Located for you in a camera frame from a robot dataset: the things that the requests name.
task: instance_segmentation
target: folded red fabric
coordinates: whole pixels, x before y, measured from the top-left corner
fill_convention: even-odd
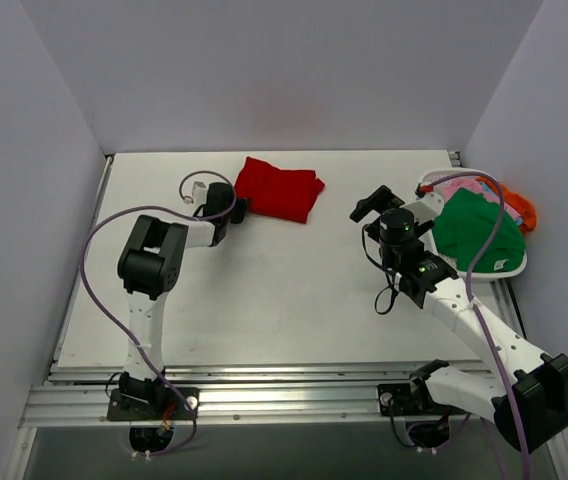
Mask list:
[[[307,222],[322,190],[315,170],[281,170],[252,157],[235,181],[237,196],[251,200],[251,212],[298,223]]]

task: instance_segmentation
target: metal frame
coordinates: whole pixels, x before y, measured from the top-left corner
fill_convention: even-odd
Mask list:
[[[458,152],[450,152],[451,163],[461,166]],[[108,184],[114,157],[100,183],[92,225]],[[70,320],[70,305],[77,294],[76,282],[62,325],[57,348],[45,386],[34,387],[28,397],[18,430],[7,479],[23,478],[38,428],[113,427],[105,415],[104,386],[113,373],[107,368],[60,369],[59,351]],[[491,284],[500,317],[525,337],[523,324],[510,284]],[[488,376],[482,362],[453,362],[458,369]],[[379,414],[377,385],[406,382],[408,374],[422,366],[416,362],[347,365],[255,366],[168,366],[166,376],[201,389],[198,423],[203,425],[388,422]],[[398,417],[398,422],[411,417]],[[149,425],[135,422],[134,425]],[[561,480],[568,480],[568,449],[563,435],[548,442],[551,459]]]

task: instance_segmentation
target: orange cloth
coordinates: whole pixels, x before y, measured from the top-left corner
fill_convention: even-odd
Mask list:
[[[478,178],[478,182],[485,183],[496,195],[499,195],[497,188],[491,182],[484,178]],[[535,207],[523,196],[511,192],[502,183],[502,190],[504,190],[504,201],[513,207],[522,216],[522,224],[520,225],[520,232],[523,234],[532,232],[537,226],[537,214]]]

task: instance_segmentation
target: white basket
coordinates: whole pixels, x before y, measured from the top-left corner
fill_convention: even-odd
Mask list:
[[[468,168],[453,168],[453,167],[451,167],[451,168],[442,169],[442,170],[431,170],[429,172],[426,172],[422,176],[420,183],[428,185],[429,183],[434,182],[435,180],[438,180],[440,178],[446,177],[446,176],[451,175],[453,173],[460,173],[460,172],[467,171],[467,170],[485,173],[485,172],[482,172],[481,170],[477,170],[477,169],[474,169],[474,168],[468,169]],[[448,183],[449,182],[444,182],[444,183],[437,185],[435,187],[435,190],[437,191],[440,187],[443,187],[443,186],[447,185]],[[440,257],[442,257],[444,260],[446,260],[446,262],[449,265],[451,265],[455,270],[457,270],[457,260],[439,253],[437,251],[437,247],[435,246],[435,239],[433,238],[433,233],[431,231],[429,231],[428,235],[429,235],[429,239],[431,241],[431,245],[433,246],[433,249],[432,249],[433,253],[438,254]],[[493,280],[499,280],[500,278],[514,277],[514,276],[522,273],[522,271],[524,270],[524,267],[526,267],[526,262],[527,262],[527,256],[526,256],[526,252],[524,252],[524,257],[522,257],[522,263],[520,263],[520,265],[515,270],[511,270],[510,272],[503,272],[503,273],[473,273],[473,280],[479,280],[479,281],[482,281],[482,282],[492,282]],[[466,277],[465,271],[462,272],[460,270],[457,270],[457,273],[461,277]]]

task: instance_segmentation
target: wall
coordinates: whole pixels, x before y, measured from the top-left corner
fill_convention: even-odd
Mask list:
[[[0,0],[0,476],[41,383],[104,157],[16,0]]]
[[[104,151],[456,148],[541,0],[22,0]]]
[[[515,288],[530,337],[568,354],[568,2],[545,0],[468,144],[466,163],[535,203],[539,227]]]

